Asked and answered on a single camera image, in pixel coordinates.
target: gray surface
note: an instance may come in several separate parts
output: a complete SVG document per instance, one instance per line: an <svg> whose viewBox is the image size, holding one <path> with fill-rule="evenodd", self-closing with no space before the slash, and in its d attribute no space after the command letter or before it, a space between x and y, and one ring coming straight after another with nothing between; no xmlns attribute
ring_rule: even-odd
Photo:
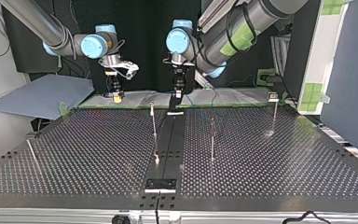
<svg viewBox="0 0 358 224"><path fill-rule="evenodd" d="M187 110L175 209L358 212L358 160L344 151L282 108L275 122L269 107Z"/></svg>
<svg viewBox="0 0 358 224"><path fill-rule="evenodd" d="M47 75L0 98L0 111L42 119L58 119L60 103L78 106L94 89L90 80Z"/></svg>
<svg viewBox="0 0 358 224"><path fill-rule="evenodd" d="M350 2L338 41L321 119L358 148L358 1Z"/></svg>
<svg viewBox="0 0 358 224"><path fill-rule="evenodd" d="M156 111L158 127L162 115ZM0 207L133 209L152 130L147 110L76 112L33 142L37 161L27 147L0 160Z"/></svg>

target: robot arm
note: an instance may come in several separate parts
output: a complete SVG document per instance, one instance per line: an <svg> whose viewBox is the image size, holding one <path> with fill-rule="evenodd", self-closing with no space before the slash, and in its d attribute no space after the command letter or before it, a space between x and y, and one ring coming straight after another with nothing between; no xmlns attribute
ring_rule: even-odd
<svg viewBox="0 0 358 224"><path fill-rule="evenodd" d="M110 63L112 59L120 58L119 48L124 43L120 44L120 41L117 41L116 27L113 24L97 25L95 34L72 35L68 28L49 15L35 0L0 0L0 3L42 39L43 46L50 55L101 58L102 62L106 62L101 63L105 69L127 70L127 80L131 80L139 70L138 65L127 61ZM112 93L123 92L118 74L121 73L109 75L109 78L117 79L119 83L115 88L111 88Z"/></svg>
<svg viewBox="0 0 358 224"><path fill-rule="evenodd" d="M167 48L172 55L180 54L187 62L196 63L197 69L203 75L219 77L224 71L227 60L238 51L247 50L255 42L256 37L263 33L276 20L286 18L301 9L308 0L253 0L248 5L243 3L238 6L239 1L213 1L199 22L199 29L206 31L211 29L212 17L222 19L222 12L231 16L231 9L238 10L236 17L230 18L228 28L223 29L215 38L209 36L210 32L201 34L200 38L192 35L192 22L176 20L173 22L172 30L166 40ZM203 37L213 39L211 44L203 46ZM179 57L172 56L172 64L181 64L177 61Z"/></svg>

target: metal bracket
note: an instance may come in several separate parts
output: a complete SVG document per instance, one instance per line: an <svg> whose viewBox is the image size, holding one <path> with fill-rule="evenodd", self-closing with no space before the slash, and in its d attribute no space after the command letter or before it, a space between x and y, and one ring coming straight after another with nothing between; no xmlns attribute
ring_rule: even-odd
<svg viewBox="0 0 358 224"><path fill-rule="evenodd" d="M195 75L196 81L203 87L203 89L211 90L213 89L213 85L202 75L200 74L196 69L196 75Z"/></svg>
<svg viewBox="0 0 358 224"><path fill-rule="evenodd" d="M145 193L175 193L176 179L148 179Z"/></svg>

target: vertical metal pin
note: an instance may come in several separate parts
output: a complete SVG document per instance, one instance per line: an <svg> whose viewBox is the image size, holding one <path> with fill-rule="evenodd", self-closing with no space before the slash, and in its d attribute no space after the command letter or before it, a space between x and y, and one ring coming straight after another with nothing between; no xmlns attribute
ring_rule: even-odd
<svg viewBox="0 0 358 224"><path fill-rule="evenodd" d="M155 140L155 155L157 156L157 152L158 152L157 128L156 128L156 119L155 119L155 114L154 114L154 102L153 101L150 103L150 116L152 117L152 121L153 121L153 136L154 136L154 140Z"/></svg>
<svg viewBox="0 0 358 224"><path fill-rule="evenodd" d="M32 157L34 157L34 160L37 161L36 155L34 154L34 148L32 147L31 141L27 139L28 148L31 150Z"/></svg>
<svg viewBox="0 0 358 224"><path fill-rule="evenodd" d="M216 124L214 123L214 118L211 119L211 161L214 161L214 136L216 135Z"/></svg>
<svg viewBox="0 0 358 224"><path fill-rule="evenodd" d="M275 102L274 120L277 118L278 102Z"/></svg>

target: gray plate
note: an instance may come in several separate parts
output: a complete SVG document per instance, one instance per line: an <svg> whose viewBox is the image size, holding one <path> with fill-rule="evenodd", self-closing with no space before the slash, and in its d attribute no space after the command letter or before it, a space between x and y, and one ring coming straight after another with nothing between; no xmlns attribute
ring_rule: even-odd
<svg viewBox="0 0 358 224"><path fill-rule="evenodd" d="M82 110L0 160L0 207L133 209L155 142L146 110ZM156 111L157 124L163 111Z"/></svg>
<svg viewBox="0 0 358 224"><path fill-rule="evenodd" d="M358 212L358 160L304 117L279 108L274 119L269 107L192 109L184 125L175 209Z"/></svg>
<svg viewBox="0 0 358 224"><path fill-rule="evenodd" d="M158 209L358 212L358 160L304 117L271 107L80 110L0 160L0 207L156 208L148 178L175 178ZM212 123L214 117L214 156Z"/></svg>

